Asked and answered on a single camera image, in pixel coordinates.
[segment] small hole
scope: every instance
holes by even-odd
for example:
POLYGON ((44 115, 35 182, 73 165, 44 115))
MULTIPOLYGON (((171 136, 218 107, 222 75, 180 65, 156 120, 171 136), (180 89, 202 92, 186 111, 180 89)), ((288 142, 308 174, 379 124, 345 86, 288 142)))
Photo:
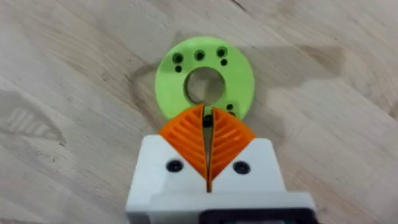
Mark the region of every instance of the small hole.
POLYGON ((204 128, 210 128, 212 127, 212 125, 213 125, 213 116, 211 114, 208 114, 203 118, 202 126, 204 128))
POLYGON ((176 53, 173 55, 173 62, 176 64, 181 63, 183 59, 184 59, 184 57, 180 53, 176 53))
POLYGON ((195 59, 196 60, 203 60, 205 58, 205 52, 202 50, 198 50, 195 52, 195 59))
POLYGON ((219 57, 225 57, 227 54, 227 49, 225 47, 219 47, 217 49, 217 56, 219 57))
POLYGON ((228 61, 226 59, 221 60, 221 65, 225 66, 228 63, 228 61))
POLYGON ((182 162, 177 159, 173 159, 166 164, 166 169, 169 172, 180 172, 183 167, 184 165, 182 164, 182 162))
POLYGON ((182 67, 179 66, 179 65, 177 65, 177 66, 175 67, 175 71, 178 72, 178 73, 180 73, 180 72, 182 71, 182 67))
POLYGON ((250 173, 250 166, 244 161, 235 162, 233 168, 238 174, 244 175, 250 173))

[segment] black screw head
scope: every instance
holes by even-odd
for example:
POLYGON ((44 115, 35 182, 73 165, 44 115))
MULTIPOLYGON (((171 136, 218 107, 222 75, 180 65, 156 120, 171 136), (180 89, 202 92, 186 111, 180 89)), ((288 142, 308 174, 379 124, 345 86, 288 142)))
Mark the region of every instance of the black screw head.
POLYGON ((205 52, 204 52, 204 51, 202 51, 202 50, 197 50, 197 51, 195 52, 195 59, 196 59, 196 60, 201 61, 201 60, 203 60, 204 58, 205 58, 205 52))
POLYGON ((183 59, 184 57, 182 56, 182 54, 176 53, 173 55, 173 63, 181 63, 183 59))
POLYGON ((217 56, 219 56, 220 58, 225 57, 227 53, 227 49, 225 47, 219 47, 217 49, 217 56))
POLYGON ((180 172, 183 167, 184 165, 182 164, 182 162, 177 159, 173 159, 166 164, 166 169, 169 172, 180 172))
POLYGON ((210 128, 213 125, 213 116, 211 114, 206 115, 202 120, 202 126, 204 128, 210 128))
POLYGON ((250 173, 250 166, 249 164, 247 164, 247 162, 244 161, 234 162, 233 167, 235 172, 237 172, 238 174, 245 175, 250 173))

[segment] green ring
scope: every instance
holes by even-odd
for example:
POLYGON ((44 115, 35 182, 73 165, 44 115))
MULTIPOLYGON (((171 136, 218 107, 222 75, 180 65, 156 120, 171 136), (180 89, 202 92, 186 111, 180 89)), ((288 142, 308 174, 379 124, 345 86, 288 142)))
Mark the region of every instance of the green ring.
POLYGON ((211 114, 213 106, 228 111, 227 105, 232 104, 237 118, 243 119, 254 98, 254 77, 250 64, 238 48, 225 40, 214 37, 194 37, 185 40, 163 57, 156 71, 155 95, 160 110, 167 119, 172 119, 183 110, 195 106, 185 93, 185 80, 196 68, 209 67, 216 70, 224 79, 225 91, 213 105, 206 105, 204 116, 211 114), (228 54, 219 58, 217 49, 225 47, 228 54), (195 52, 205 53, 203 60, 195 59, 195 52), (179 64, 182 71, 177 73, 173 56, 182 54, 183 62, 179 64), (222 59, 227 65, 220 64, 222 59))

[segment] center hole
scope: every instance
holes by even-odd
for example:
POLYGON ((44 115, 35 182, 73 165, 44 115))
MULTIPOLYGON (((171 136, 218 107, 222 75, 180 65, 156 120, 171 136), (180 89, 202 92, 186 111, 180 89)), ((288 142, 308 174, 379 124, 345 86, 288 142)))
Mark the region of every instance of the center hole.
POLYGON ((212 105, 221 98, 224 90, 223 77, 212 68, 194 69, 185 80, 185 93, 195 104, 212 105))

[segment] ridged surface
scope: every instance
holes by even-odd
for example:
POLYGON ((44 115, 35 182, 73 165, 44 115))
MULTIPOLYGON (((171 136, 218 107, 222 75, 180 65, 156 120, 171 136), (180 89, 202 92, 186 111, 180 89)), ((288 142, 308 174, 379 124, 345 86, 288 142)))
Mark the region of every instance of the ridged surface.
POLYGON ((213 108, 213 140, 208 180, 217 175, 255 138, 242 121, 213 108))
POLYGON ((189 108, 170 120, 159 134, 207 179, 205 144, 202 130, 203 105, 189 108))

